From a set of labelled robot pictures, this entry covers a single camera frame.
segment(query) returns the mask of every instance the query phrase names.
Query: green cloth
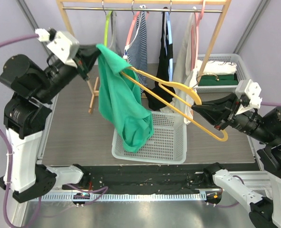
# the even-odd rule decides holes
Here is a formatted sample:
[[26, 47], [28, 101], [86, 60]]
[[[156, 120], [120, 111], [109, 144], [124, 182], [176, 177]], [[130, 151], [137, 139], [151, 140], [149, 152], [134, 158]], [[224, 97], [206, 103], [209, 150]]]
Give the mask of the green cloth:
[[96, 46], [100, 75], [99, 112], [112, 122], [128, 152], [137, 152], [153, 135], [152, 113], [141, 105], [140, 88], [122, 76], [121, 71], [138, 81], [131, 65], [102, 44]]
[[218, 81], [216, 76], [202, 76], [199, 81], [199, 86], [235, 86], [239, 82], [234, 80], [234, 75], [218, 75]]

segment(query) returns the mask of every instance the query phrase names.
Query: metal hanging rod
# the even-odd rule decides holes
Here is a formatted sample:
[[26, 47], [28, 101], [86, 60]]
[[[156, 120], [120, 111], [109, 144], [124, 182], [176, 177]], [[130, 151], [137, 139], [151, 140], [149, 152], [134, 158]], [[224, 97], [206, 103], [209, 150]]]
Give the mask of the metal hanging rod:
[[[201, 9], [142, 9], [142, 8], [93, 8], [93, 7], [62, 7], [64, 10], [97, 10], [97, 11], [145, 11], [145, 12], [179, 12], [179, 13], [200, 13]], [[205, 13], [222, 13], [222, 10], [205, 10]]]

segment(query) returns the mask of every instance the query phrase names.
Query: black garment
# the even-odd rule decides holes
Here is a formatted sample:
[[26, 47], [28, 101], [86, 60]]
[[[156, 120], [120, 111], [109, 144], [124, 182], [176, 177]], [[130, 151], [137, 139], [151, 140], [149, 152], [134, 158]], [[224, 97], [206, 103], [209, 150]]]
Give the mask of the black garment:
[[[169, 60], [173, 58], [173, 45], [169, 44], [168, 40], [168, 27], [166, 26], [166, 34], [165, 34], [165, 12], [163, 12], [163, 24], [162, 24], [162, 32], [161, 32], [161, 47], [160, 47], [160, 55], [159, 55], [159, 65], [158, 65], [158, 71], [156, 77], [164, 80], [169, 81]], [[167, 89], [169, 89], [171, 92], [175, 93], [175, 90], [172, 87], [165, 86]], [[170, 95], [168, 92], [163, 90], [159, 87], [158, 82], [155, 82], [155, 88], [151, 89], [155, 94], [160, 96], [162, 99], [166, 100], [167, 102], [171, 102], [173, 96]], [[157, 100], [155, 97], [150, 95], [148, 92], [144, 91], [146, 97], [149, 101], [149, 108], [153, 111], [156, 111], [160, 108], [165, 107], [166, 105], [162, 103], [161, 101]]]

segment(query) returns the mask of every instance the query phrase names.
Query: white garment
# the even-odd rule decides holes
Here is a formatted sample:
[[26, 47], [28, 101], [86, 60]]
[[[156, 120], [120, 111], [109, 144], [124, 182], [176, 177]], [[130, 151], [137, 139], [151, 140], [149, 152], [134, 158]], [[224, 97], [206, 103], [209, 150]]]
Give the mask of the white garment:
[[196, 21], [194, 13], [191, 13], [187, 24], [184, 38], [181, 48], [179, 50], [176, 65], [173, 73], [173, 82], [185, 83], [186, 79], [191, 72], [191, 60], [192, 60], [192, 40], [191, 40], [191, 28], [196, 27]]
[[117, 55], [122, 56], [121, 50], [118, 45], [117, 41], [117, 28], [116, 28], [116, 12], [112, 11], [111, 13], [111, 29], [112, 29], [112, 40], [111, 44], [108, 46], [108, 48], [112, 51], [114, 51]]
[[[194, 87], [194, 90], [196, 92], [197, 86], [196, 85], [196, 77], [198, 74], [197, 68], [195, 68], [193, 71], [191, 71], [191, 60], [192, 60], [192, 40], [191, 40], [191, 28], [196, 28], [196, 21], [194, 13], [191, 13], [188, 21], [188, 25], [184, 34], [184, 38], [182, 41], [182, 46], [179, 50], [178, 56], [177, 56], [177, 62], [175, 65], [174, 73], [173, 73], [173, 82], [179, 82], [183, 83], [184, 85], [188, 87]], [[185, 92], [175, 89], [175, 93], [185, 101], [187, 101], [189, 104], [193, 105], [194, 100], [186, 95]], [[191, 115], [191, 108], [186, 106], [181, 101], [173, 98], [173, 101], [170, 103], [175, 108], [179, 109], [181, 112], [185, 113], [187, 116], [191, 117], [193, 119], [193, 116]], [[163, 113], [173, 113], [174, 110], [169, 108], [168, 106], [161, 108], [161, 112]], [[190, 121], [184, 118], [185, 124], [189, 124]]]
[[[197, 67], [200, 69], [202, 61], [197, 60]], [[236, 72], [236, 63], [223, 62], [223, 61], [208, 61], [203, 74], [215, 74], [215, 75], [234, 75]]]

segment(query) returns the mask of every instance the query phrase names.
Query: clothes hanger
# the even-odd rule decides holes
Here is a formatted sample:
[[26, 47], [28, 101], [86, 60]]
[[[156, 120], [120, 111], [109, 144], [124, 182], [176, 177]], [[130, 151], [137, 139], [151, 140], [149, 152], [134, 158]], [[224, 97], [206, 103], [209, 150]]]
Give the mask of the clothes hanger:
[[192, 40], [192, 60], [191, 60], [191, 70], [193, 70], [196, 67], [196, 61], [198, 58], [198, 40], [199, 40], [199, 24], [203, 18], [204, 10], [206, 6], [206, 0], [203, 0], [202, 5], [202, 11], [200, 15], [198, 16], [198, 13], [194, 13], [195, 16], [195, 34], [194, 34], [194, 28], [191, 28], [191, 40]]
[[107, 15], [107, 12], [104, 9], [104, 2], [103, 2], [103, 0], [102, 0], [102, 9], [103, 9], [104, 13]]
[[112, 15], [112, 11], [110, 11], [107, 15], [106, 15], [106, 27], [104, 29], [104, 46], [107, 47], [107, 34], [108, 34], [108, 25], [109, 25], [109, 21]]
[[[157, 81], [159, 83], [159, 86], [161, 88], [163, 88], [165, 91], [167, 91], [169, 94], [171, 94], [172, 96], [174, 96], [175, 98], [177, 98], [178, 100], [180, 100], [181, 102], [183, 102], [184, 104], [186, 104], [188, 107], [191, 107], [191, 105], [189, 103], [187, 103], [185, 100], [183, 100], [182, 98], [180, 98], [179, 96], [177, 96], [176, 94], [172, 93], [170, 90], [168, 90], [165, 86], [170, 86], [173, 88], [177, 88], [180, 89], [182, 91], [184, 91], [186, 94], [188, 94], [197, 105], [201, 105], [202, 101], [199, 97], [199, 95], [190, 87], [187, 87], [186, 85], [183, 85], [181, 83], [178, 82], [166, 82], [162, 79], [159, 79], [155, 76], [152, 76], [146, 72], [143, 72], [141, 70], [137, 70], [134, 67], [129, 67], [128, 69], [142, 74], [145, 77], [148, 77], [154, 81]], [[171, 105], [170, 103], [168, 103], [167, 101], [165, 101], [164, 99], [162, 99], [160, 96], [156, 95], [154, 92], [152, 92], [151, 90], [149, 90], [148, 88], [146, 88], [145, 86], [143, 86], [142, 84], [140, 84], [138, 81], [134, 80], [133, 78], [131, 78], [129, 75], [127, 75], [125, 72], [121, 71], [121, 74], [126, 77], [127, 79], [129, 79], [130, 81], [132, 81], [134, 84], [138, 85], [139, 87], [141, 87], [142, 89], [146, 90], [149, 94], [151, 94], [152, 96], [154, 96], [156, 99], [158, 99], [159, 101], [161, 101], [162, 103], [164, 103], [165, 105], [167, 105], [168, 107], [172, 108], [173, 110], [175, 110], [177, 113], [179, 113], [180, 115], [182, 115], [184, 118], [187, 118], [190, 122], [192, 122], [195, 126], [199, 127], [200, 129], [202, 129], [204, 132], [206, 132], [207, 134], [209, 134], [210, 136], [212, 136], [213, 138], [215, 138], [218, 141], [221, 142], [225, 142], [228, 140], [228, 133], [225, 130], [221, 130], [221, 132], [223, 133], [223, 138], [218, 137], [217, 135], [215, 135], [214, 133], [210, 132], [208, 129], [206, 129], [205, 127], [201, 126], [198, 122], [194, 121], [193, 119], [191, 119], [189, 116], [185, 115], [183, 112], [181, 112], [179, 109], [175, 108], [173, 105]]]
[[132, 13], [133, 13], [134, 17], [133, 17], [133, 21], [132, 21], [132, 24], [131, 24], [129, 33], [128, 33], [128, 35], [127, 35], [126, 46], [130, 45], [130, 41], [131, 41], [131, 37], [132, 37], [132, 34], [133, 34], [133, 30], [134, 30], [134, 27], [135, 27], [137, 18], [138, 18], [139, 14], [140, 14], [140, 11], [138, 11], [138, 12], [136, 13], [136, 15], [135, 15], [134, 10], [133, 10], [133, 4], [134, 4], [134, 0], [132, 1], [132, 7], [131, 7]]
[[[167, 30], [168, 30], [169, 45], [171, 45], [173, 43], [172, 42], [171, 22], [170, 22], [171, 9], [172, 9], [172, 0], [171, 0], [170, 12], [165, 13], [166, 24], [167, 24], [166, 26], [167, 26]], [[172, 79], [173, 79], [173, 58], [169, 59], [169, 82], [172, 82]]]

